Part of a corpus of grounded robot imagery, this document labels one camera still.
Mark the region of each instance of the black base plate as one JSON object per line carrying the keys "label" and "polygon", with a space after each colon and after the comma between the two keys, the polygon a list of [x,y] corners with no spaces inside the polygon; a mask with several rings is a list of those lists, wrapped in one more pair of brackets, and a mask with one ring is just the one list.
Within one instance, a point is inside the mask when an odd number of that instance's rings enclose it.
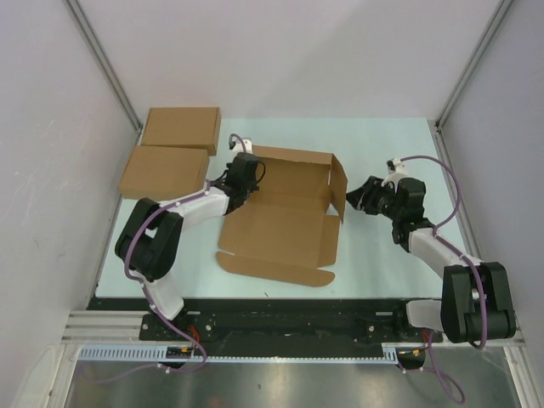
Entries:
{"label": "black base plate", "polygon": [[[405,316],[409,300],[186,299],[173,324],[194,326],[217,357],[382,357],[382,343],[422,341]],[[184,340],[152,313],[141,327],[143,341]]]}

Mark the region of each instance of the metal floor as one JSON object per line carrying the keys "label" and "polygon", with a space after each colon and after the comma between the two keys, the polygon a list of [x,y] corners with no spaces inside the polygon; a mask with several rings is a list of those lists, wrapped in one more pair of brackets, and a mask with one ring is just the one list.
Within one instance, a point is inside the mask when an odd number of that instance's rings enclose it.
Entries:
{"label": "metal floor", "polygon": [[[439,368],[467,396],[466,407],[520,407],[501,348],[439,348]],[[403,375],[394,365],[214,363],[191,374],[154,368],[106,385],[104,379],[142,363],[79,362],[66,408],[190,407],[449,407],[431,373]]]}

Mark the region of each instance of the light blue table surface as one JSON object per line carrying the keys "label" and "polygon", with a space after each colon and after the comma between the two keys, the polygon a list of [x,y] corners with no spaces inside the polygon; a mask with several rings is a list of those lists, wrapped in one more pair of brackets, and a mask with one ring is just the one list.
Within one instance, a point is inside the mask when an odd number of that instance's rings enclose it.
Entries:
{"label": "light blue table surface", "polygon": [[[215,179],[231,160],[230,133],[250,137],[256,145],[334,153],[348,175],[348,190],[360,187],[370,175],[387,176],[386,161],[411,155],[436,156],[423,118],[399,119],[223,119],[218,155],[212,157],[208,177]],[[407,163],[411,176],[427,185],[426,215],[438,223],[452,209],[440,167],[429,161]],[[140,287],[123,274],[114,245],[133,210],[134,200],[123,200],[96,296],[141,298]],[[336,274],[328,286],[306,287],[272,280],[232,275],[216,260],[223,220],[215,218],[182,234],[172,268],[181,293],[188,298],[396,298],[440,297],[441,281],[423,261],[406,253],[391,239],[391,222],[346,206],[340,229],[337,261],[324,269]],[[456,220],[442,230],[464,248]]]}

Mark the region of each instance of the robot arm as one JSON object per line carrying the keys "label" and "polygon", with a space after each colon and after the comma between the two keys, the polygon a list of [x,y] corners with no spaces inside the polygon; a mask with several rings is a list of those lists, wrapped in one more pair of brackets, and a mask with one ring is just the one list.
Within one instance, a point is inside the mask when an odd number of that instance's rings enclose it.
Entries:
{"label": "robot arm", "polygon": [[[157,307],[169,320],[184,307],[184,300],[169,273],[181,233],[210,218],[233,212],[258,190],[258,167],[264,164],[252,154],[249,139],[237,138],[234,141],[231,137],[229,141],[235,156],[221,177],[207,181],[202,190],[175,200],[139,200],[117,240],[115,253],[123,262],[133,246],[127,277],[141,282],[152,307]],[[152,214],[158,215],[142,231]]]}
{"label": "robot arm", "polygon": [[[400,159],[388,161],[388,171],[384,179],[370,176],[346,199],[355,210],[391,219],[394,243],[420,258],[442,279],[441,301],[407,304],[409,323],[444,332],[453,343],[473,343],[482,337],[481,312],[485,310],[487,338],[512,337],[516,324],[507,271],[500,263],[467,255],[434,230],[434,224],[423,216],[425,184],[411,178]],[[484,309],[472,267],[482,282]]]}

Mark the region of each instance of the flattened cardboard box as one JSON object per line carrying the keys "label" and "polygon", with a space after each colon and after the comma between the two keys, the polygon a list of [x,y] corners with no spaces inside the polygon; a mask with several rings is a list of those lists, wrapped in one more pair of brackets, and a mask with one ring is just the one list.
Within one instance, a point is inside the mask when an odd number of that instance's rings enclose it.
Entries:
{"label": "flattened cardboard box", "polygon": [[[335,275],[319,268],[336,262],[348,185],[342,164],[317,151],[253,146],[253,154],[266,174],[259,191],[225,217],[219,265],[238,275],[328,285]],[[338,215],[326,214],[330,204]]]}
{"label": "flattened cardboard box", "polygon": [[219,108],[151,108],[142,145],[218,151]]}
{"label": "flattened cardboard box", "polygon": [[210,158],[203,149],[136,146],[119,183],[124,198],[173,200],[202,188]]}

